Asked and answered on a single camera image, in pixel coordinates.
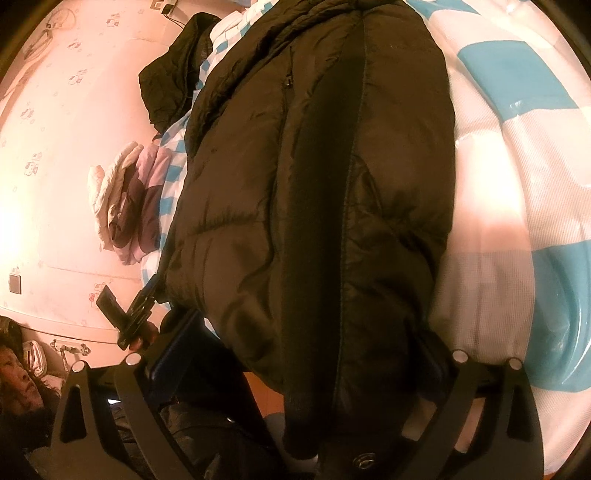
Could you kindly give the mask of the person's left hand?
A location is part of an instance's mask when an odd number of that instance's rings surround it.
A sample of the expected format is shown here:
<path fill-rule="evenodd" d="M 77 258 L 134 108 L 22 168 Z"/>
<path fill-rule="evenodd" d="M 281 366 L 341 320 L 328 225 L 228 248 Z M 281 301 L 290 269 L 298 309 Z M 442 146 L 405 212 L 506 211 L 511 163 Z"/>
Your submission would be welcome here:
<path fill-rule="evenodd" d="M 129 350 L 136 352 L 148 348 L 158 335 L 158 328 L 150 321 L 145 322 L 130 341 Z"/>

